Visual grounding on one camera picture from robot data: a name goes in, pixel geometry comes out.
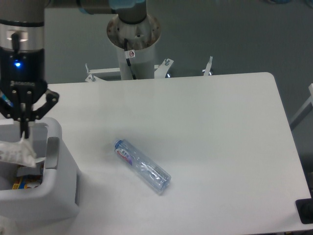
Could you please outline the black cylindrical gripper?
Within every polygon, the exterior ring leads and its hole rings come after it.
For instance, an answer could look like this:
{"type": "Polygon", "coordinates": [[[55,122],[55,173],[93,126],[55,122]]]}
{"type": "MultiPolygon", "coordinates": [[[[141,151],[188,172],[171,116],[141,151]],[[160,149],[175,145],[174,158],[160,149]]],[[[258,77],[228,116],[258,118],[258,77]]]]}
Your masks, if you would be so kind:
{"type": "Polygon", "coordinates": [[[47,89],[45,50],[13,50],[0,48],[0,90],[13,103],[0,98],[0,113],[20,123],[20,137],[30,137],[29,123],[42,119],[59,101],[57,92],[47,89]],[[33,111],[33,103],[45,94],[46,102],[33,111]],[[25,116],[21,103],[25,102],[25,116]]]}

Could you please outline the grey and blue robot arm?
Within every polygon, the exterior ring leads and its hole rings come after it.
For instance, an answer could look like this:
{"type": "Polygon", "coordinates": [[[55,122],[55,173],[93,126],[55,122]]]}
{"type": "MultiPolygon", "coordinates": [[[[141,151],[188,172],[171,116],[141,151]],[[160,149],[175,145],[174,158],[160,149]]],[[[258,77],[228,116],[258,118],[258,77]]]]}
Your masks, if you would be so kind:
{"type": "Polygon", "coordinates": [[[147,16],[144,0],[2,0],[0,2],[0,90],[11,104],[0,112],[20,125],[29,138],[30,124],[42,119],[59,95],[45,80],[45,10],[77,9],[85,14],[117,14],[126,24],[147,16]]]}

